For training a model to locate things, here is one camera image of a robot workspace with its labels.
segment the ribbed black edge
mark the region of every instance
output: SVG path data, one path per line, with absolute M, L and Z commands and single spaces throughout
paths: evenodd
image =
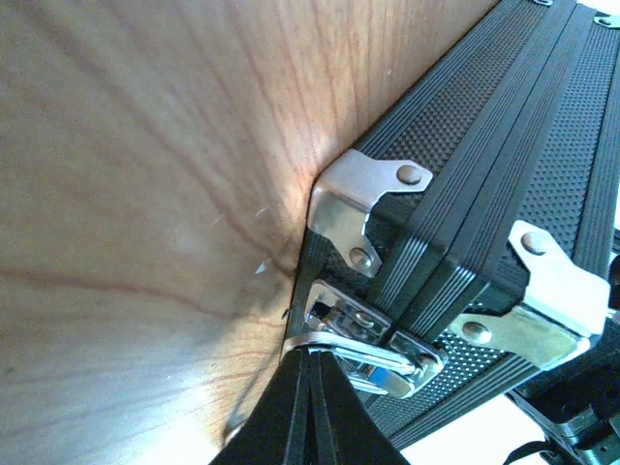
M 504 0 L 491 9 L 422 77 L 415 88 L 390 108 L 385 116 L 359 139 L 355 148 L 372 158 L 383 155 L 461 66 L 469 61 L 484 38 L 488 37 L 491 31 L 501 27 L 519 3 L 520 0 Z
M 475 280 L 479 282 L 472 283 L 476 292 L 466 293 L 468 298 L 475 298 L 487 285 L 502 258 L 523 193 L 585 45 L 592 13 L 592 10 L 582 5 L 575 7 L 456 240 L 444 258 L 448 266 L 460 264 L 453 269 L 452 276 L 463 275 L 464 270 L 476 274 Z M 429 281 L 445 282 L 446 279 L 447 273 L 443 271 L 433 273 Z M 464 293 L 463 283 L 452 277 L 448 279 L 454 286 L 444 288 L 445 295 L 441 302 L 433 298 L 425 302 L 416 299 L 413 303 L 415 308 L 421 309 L 411 326 L 413 333 L 424 334 L 426 337 L 440 334 L 463 311 L 463 303 L 467 305 L 459 298 Z
M 308 300 L 308 294 L 310 293 L 312 283 L 325 266 L 325 256 L 329 253 L 331 247 L 328 239 L 306 229 L 285 338 L 306 332 L 303 312 Z
M 434 409 L 414 419 L 390 440 L 396 448 L 406 448 L 487 400 L 531 378 L 538 371 L 523 358 L 508 355 Z
M 613 224 L 620 178 L 620 55 L 617 50 L 614 58 L 616 65 L 583 206 L 582 217 L 590 221 L 581 222 L 573 252 L 577 266 L 605 279 L 608 256 L 601 251 L 611 250 L 614 229 L 601 225 Z
M 369 296 L 379 308 L 389 308 L 394 319 L 445 255 L 494 162 L 488 154 L 499 152 L 553 50 L 551 38 L 561 34 L 573 8 L 563 2 L 543 17 L 408 221 Z

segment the screw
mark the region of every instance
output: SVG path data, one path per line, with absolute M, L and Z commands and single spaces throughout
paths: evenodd
M 375 321 L 364 312 L 356 312 L 356 320 L 360 326 L 371 328 L 375 325 Z
M 403 165 L 396 172 L 400 182 L 415 185 L 422 181 L 422 173 L 413 165 Z
M 359 269 L 368 269 L 372 264 L 370 256 L 359 248 L 353 248 L 349 252 L 349 258 L 351 262 Z
M 493 333 L 485 325 L 476 322 L 467 322 L 463 325 L 463 335 L 478 344 L 487 344 L 493 337 Z
M 538 256 L 546 254 L 547 240 L 539 232 L 527 232 L 521 237 L 521 244 L 530 254 Z

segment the wood grain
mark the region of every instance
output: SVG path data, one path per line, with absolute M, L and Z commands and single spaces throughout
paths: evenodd
M 316 174 L 494 0 L 0 6 L 0 462 L 206 463 Z

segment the black device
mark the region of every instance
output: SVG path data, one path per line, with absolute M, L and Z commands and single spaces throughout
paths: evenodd
M 620 458 L 619 47 L 616 17 L 503 0 L 317 180 L 287 337 L 418 368 L 338 358 L 396 448 L 508 391 L 550 463 Z

